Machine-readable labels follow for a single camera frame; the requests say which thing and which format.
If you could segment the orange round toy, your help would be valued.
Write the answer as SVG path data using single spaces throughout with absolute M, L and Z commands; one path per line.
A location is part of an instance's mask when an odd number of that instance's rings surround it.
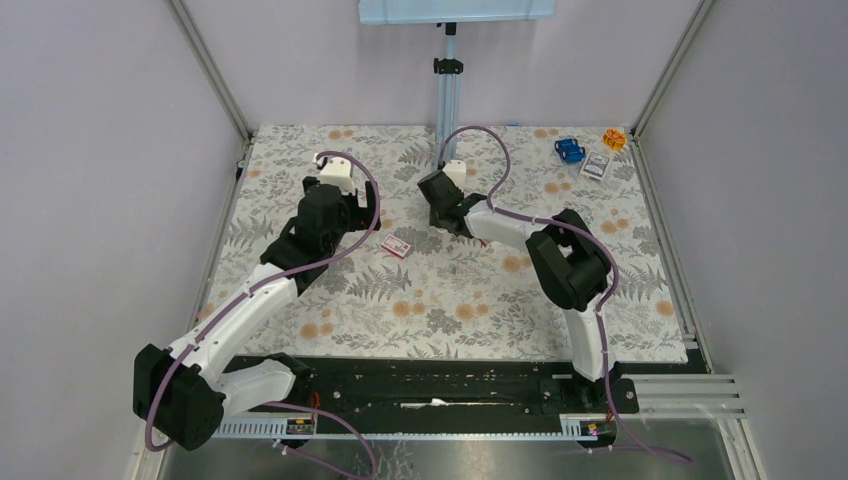
M 627 135 L 615 128 L 608 128 L 602 137 L 602 142 L 614 151 L 620 151 L 627 143 Z

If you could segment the floral patterned table mat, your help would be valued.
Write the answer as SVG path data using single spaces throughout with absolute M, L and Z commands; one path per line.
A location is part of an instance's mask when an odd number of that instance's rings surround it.
M 577 211 L 613 253 L 620 284 L 602 312 L 621 362 L 682 363 L 686 348 L 655 230 L 629 148 L 608 150 L 601 127 L 492 127 L 458 138 L 470 193 L 528 215 Z M 554 142 L 575 138 L 611 164 L 600 182 L 566 164 Z M 528 255 L 432 227 L 418 180 L 437 146 L 425 126 L 266 125 L 259 129 L 201 318 L 236 293 L 297 210 L 313 154 L 345 151 L 375 176 L 381 229 L 344 237 L 356 250 L 329 267 L 244 346 L 247 354 L 566 360 L 562 311 L 543 294 Z M 412 246 L 405 259 L 387 235 Z

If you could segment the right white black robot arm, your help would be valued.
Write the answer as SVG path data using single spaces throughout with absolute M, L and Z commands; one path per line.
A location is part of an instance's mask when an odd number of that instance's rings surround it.
M 577 212 L 565 209 L 552 218 L 532 218 L 492 210 L 482 194 L 465 194 L 449 175 L 432 172 L 418 182 L 430 206 L 431 224 L 456 236 L 500 243 L 527 254 L 546 297 L 564 310 L 572 345 L 572 365 L 583 378 L 573 386 L 575 402 L 597 412 L 613 398 L 605 377 L 612 366 L 604 358 L 598 322 L 589 311 L 608 288 L 611 261 Z

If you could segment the light blue tripod stand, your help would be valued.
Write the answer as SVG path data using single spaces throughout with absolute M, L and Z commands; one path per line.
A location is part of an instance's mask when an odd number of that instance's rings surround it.
M 445 34 L 444 55 L 433 60 L 433 71 L 437 75 L 437 114 L 435 141 L 437 143 L 436 165 L 441 167 L 456 154 L 456 143 L 448 137 L 459 128 L 459 96 L 461 74 L 464 64 L 456 57 L 456 22 L 439 23 Z

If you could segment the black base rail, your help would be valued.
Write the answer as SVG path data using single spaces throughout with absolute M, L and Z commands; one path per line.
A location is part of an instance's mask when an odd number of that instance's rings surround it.
M 561 432 L 561 417 L 604 419 L 608 405 L 641 411 L 638 375 L 704 374 L 706 364 L 619 363 L 610 394 L 569 362 L 382 360 L 289 357 L 294 386 L 286 402 L 333 413 L 364 436 L 515 435 Z

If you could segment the blue toy car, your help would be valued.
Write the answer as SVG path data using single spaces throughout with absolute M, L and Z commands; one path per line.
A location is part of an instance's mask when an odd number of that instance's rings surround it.
M 575 138 L 562 138 L 554 142 L 554 150 L 562 162 L 577 164 L 586 157 L 586 150 Z

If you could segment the light blue board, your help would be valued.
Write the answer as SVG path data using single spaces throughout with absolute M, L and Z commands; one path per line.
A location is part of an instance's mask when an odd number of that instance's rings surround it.
M 364 25 L 525 21 L 550 18 L 554 0 L 362 0 Z

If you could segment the red white staple box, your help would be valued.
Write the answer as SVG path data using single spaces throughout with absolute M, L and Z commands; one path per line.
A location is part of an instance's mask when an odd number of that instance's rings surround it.
M 380 246 L 391 255 L 400 259 L 405 259 L 412 250 L 412 246 L 408 242 L 394 235 L 387 235 L 380 243 Z

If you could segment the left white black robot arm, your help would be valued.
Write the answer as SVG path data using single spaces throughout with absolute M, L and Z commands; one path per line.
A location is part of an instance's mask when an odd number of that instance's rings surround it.
M 297 213 L 261 254 L 240 289 L 198 326 L 167 347 L 143 347 L 133 364 L 133 412 L 145 422 L 152 452 L 171 444 L 194 450 L 228 416 L 276 401 L 296 411 L 309 401 L 310 385 L 280 360 L 263 360 L 228 372 L 230 361 L 274 313 L 298 299 L 330 264 L 353 252 L 339 245 L 380 227 L 380 191 L 365 183 L 366 203 L 356 190 L 307 177 Z

